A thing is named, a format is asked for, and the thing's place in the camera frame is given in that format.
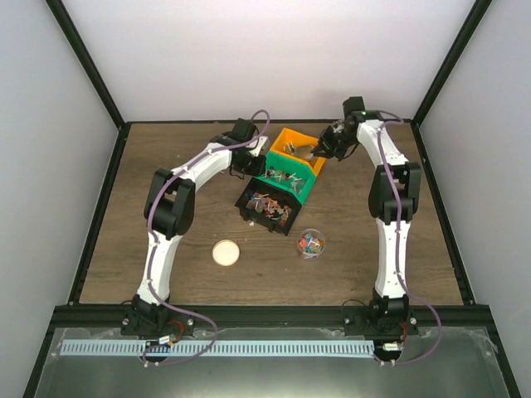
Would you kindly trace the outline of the clear plastic jar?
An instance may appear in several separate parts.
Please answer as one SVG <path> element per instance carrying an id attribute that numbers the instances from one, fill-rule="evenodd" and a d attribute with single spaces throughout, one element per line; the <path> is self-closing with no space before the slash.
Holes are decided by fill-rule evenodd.
<path id="1" fill-rule="evenodd" d="M 299 255 L 304 260 L 316 260 L 324 252 L 326 239 L 324 235 L 316 229 L 303 230 L 296 242 Z"/>

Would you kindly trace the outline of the black candy bin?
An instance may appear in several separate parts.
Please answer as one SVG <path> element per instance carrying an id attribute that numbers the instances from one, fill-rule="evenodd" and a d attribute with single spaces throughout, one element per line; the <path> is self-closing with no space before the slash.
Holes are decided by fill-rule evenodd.
<path id="1" fill-rule="evenodd" d="M 253 177 L 235 207 L 244 221 L 252 221 L 269 232 L 288 235 L 302 204 L 294 194 Z"/>

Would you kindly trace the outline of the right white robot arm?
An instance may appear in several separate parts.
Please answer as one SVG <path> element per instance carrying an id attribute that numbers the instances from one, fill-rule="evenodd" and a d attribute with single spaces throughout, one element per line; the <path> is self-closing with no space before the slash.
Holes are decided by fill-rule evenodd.
<path id="1" fill-rule="evenodd" d="M 419 207 L 421 166 L 408 160 L 387 131 L 402 124 L 395 114 L 367 109 L 361 96 L 343 102 L 343 118 L 320 134 L 315 157 L 343 161 L 362 147 L 374 166 L 369 213 L 378 229 L 378 275 L 369 303 L 368 323 L 386 334 L 409 312 L 406 282 L 407 237 Z"/>

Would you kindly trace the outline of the metal scoop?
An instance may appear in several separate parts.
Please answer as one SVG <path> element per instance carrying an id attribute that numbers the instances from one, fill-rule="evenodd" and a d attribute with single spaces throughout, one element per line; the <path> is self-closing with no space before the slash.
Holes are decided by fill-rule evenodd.
<path id="1" fill-rule="evenodd" d="M 317 158 L 313 150 L 314 150 L 314 145 L 311 145 L 311 144 L 301 145 L 301 146 L 295 147 L 294 156 L 296 158 L 299 158 L 305 161 L 311 161 Z"/>

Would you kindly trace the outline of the orange candy bin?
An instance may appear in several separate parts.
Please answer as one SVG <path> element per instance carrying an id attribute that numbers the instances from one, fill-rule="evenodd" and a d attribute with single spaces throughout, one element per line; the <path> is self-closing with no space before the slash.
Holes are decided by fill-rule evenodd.
<path id="1" fill-rule="evenodd" d="M 318 143 L 318 139 L 314 136 L 300 133 L 293 129 L 283 128 L 273 144 L 271 144 L 270 151 L 308 166 L 310 171 L 317 177 L 323 168 L 325 159 L 315 158 L 311 161 L 305 161 L 294 156 L 294 149 L 295 147 L 306 144 L 311 144 L 316 147 Z"/>

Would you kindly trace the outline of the green candy bin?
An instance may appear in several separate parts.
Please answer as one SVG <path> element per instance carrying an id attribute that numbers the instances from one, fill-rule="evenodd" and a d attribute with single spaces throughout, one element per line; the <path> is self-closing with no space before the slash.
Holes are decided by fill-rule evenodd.
<path id="1" fill-rule="evenodd" d="M 275 152 L 267 153 L 265 171 L 254 179 L 258 192 L 286 192 L 302 206 L 307 202 L 315 181 L 316 176 L 308 164 Z"/>

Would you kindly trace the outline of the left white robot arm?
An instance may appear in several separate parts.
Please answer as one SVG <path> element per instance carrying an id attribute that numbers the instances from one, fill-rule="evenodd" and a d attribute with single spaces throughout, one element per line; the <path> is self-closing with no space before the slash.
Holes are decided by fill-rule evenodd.
<path id="1" fill-rule="evenodd" d="M 253 121 L 238 119 L 232 130 L 218 134 L 196 156 L 154 175 L 144 207 L 148 252 L 132 308 L 141 326 L 159 335 L 169 325 L 170 276 L 180 240 L 190 229 L 197 191 L 225 170 L 257 176 L 265 170 L 261 153 L 268 138 Z"/>

